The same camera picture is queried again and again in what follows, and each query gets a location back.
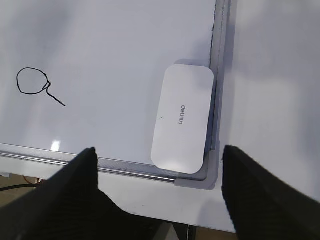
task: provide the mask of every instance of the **cable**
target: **cable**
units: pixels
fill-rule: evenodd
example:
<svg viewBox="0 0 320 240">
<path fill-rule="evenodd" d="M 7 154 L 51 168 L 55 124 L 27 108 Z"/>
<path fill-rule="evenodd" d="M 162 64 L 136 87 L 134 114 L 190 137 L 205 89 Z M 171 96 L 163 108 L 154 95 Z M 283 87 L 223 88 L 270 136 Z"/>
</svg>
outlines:
<svg viewBox="0 0 320 240">
<path fill-rule="evenodd" d="M 28 179 L 26 178 L 26 176 L 23 176 L 23 179 L 24 179 L 28 184 L 33 184 L 32 182 L 28 181 Z"/>
<path fill-rule="evenodd" d="M 20 185 L 6 186 L 6 187 L 1 187 L 0 192 L 11 190 L 11 189 L 35 188 L 37 186 L 39 186 L 39 183 L 38 184 L 20 184 Z"/>
</svg>

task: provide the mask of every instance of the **black marker drawing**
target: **black marker drawing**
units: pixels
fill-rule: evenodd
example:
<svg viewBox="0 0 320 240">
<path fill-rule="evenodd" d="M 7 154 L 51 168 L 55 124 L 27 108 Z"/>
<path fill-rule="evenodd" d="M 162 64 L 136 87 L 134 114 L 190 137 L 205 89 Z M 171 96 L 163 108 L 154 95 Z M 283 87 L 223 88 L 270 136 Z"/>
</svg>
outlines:
<svg viewBox="0 0 320 240">
<path fill-rule="evenodd" d="M 20 85 L 19 85 L 19 74 L 20 74 L 23 70 L 26 70 L 26 69 L 38 71 L 38 72 L 42 73 L 42 74 L 45 76 L 46 84 L 43 86 L 43 88 L 42 88 L 40 91 L 29 93 L 29 92 L 24 92 L 24 91 L 21 90 Z M 43 71 L 41 71 L 41 70 L 39 70 L 39 69 L 36 69 L 36 68 L 33 68 L 33 67 L 25 67 L 25 68 L 22 68 L 22 69 L 18 72 L 18 74 L 16 75 L 16 84 L 17 84 L 17 86 L 18 86 L 18 89 L 19 89 L 20 93 L 22 93 L 22 94 L 36 95 L 36 94 L 42 93 L 42 92 L 45 90 L 45 91 L 46 91 L 46 94 L 48 94 L 50 97 L 52 97 L 52 98 L 53 98 L 54 100 L 56 100 L 58 103 L 60 103 L 62 106 L 64 106 L 64 107 L 66 106 L 66 105 L 64 105 L 60 100 L 58 100 L 56 97 L 54 97 L 53 95 L 51 95 L 51 94 L 49 93 L 49 88 L 50 88 L 50 86 L 51 86 L 51 82 L 49 81 L 48 76 L 47 76 Z"/>
</svg>

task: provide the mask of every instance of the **black line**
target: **black line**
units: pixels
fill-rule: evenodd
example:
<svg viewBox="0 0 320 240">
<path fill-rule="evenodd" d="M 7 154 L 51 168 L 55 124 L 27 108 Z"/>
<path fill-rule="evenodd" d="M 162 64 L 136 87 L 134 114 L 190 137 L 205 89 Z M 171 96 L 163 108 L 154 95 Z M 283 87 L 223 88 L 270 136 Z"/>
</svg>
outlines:
<svg viewBox="0 0 320 240">
<path fill-rule="evenodd" d="M 44 76 L 45 76 L 45 79 L 46 79 L 46 83 L 45 85 L 43 86 L 43 88 L 38 91 L 38 92 L 25 92 L 25 91 L 22 91 L 21 88 L 20 88 L 20 85 L 19 85 L 19 74 L 23 71 L 23 70 L 26 70 L 26 69 L 30 69 L 30 70 L 35 70 L 35 71 L 38 71 L 40 73 L 42 73 Z M 40 94 L 42 93 L 44 90 L 46 91 L 46 94 L 48 94 L 48 96 L 50 96 L 51 98 L 53 98 L 54 100 L 56 100 L 58 103 L 60 103 L 62 106 L 66 106 L 65 104 L 63 104 L 60 100 L 58 100 L 55 96 L 51 95 L 49 93 L 49 88 L 51 86 L 51 82 L 49 81 L 49 78 L 47 76 L 47 74 L 45 74 L 43 71 L 37 69 L 37 68 L 34 68 L 34 67 L 25 67 L 25 68 L 22 68 L 16 75 L 16 84 L 18 86 L 18 89 L 20 91 L 20 93 L 22 94 L 26 94 L 26 95 L 36 95 L 36 94 Z"/>
<path fill-rule="evenodd" d="M 20 184 L 20 185 L 13 185 L 13 186 L 6 186 L 6 187 L 1 187 L 0 188 L 0 192 L 3 191 L 7 191 L 7 190 L 11 190 L 11 189 L 20 189 L 20 188 L 34 188 L 39 186 L 39 183 L 35 183 L 35 184 Z"/>
</svg>

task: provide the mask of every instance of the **white eraser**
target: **white eraser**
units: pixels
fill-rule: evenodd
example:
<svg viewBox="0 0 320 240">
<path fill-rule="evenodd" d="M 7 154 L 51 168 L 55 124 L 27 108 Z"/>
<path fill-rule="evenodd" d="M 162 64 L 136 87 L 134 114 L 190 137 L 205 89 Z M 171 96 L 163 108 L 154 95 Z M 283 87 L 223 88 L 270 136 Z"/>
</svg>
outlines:
<svg viewBox="0 0 320 240">
<path fill-rule="evenodd" d="M 166 70 L 151 150 L 158 168 L 185 174 L 201 169 L 213 83 L 213 72 L 204 66 Z"/>
</svg>

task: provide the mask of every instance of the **white board surface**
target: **white board surface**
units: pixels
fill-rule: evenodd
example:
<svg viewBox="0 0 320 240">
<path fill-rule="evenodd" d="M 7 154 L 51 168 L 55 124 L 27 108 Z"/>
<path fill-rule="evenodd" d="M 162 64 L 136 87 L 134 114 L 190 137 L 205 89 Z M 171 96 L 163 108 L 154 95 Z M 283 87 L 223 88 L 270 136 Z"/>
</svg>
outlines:
<svg viewBox="0 0 320 240">
<path fill-rule="evenodd" d="M 166 69 L 209 66 L 215 0 L 0 0 L 0 143 L 152 164 Z M 49 92 L 19 92 L 37 68 Z M 20 85 L 37 92 L 44 76 Z"/>
</svg>

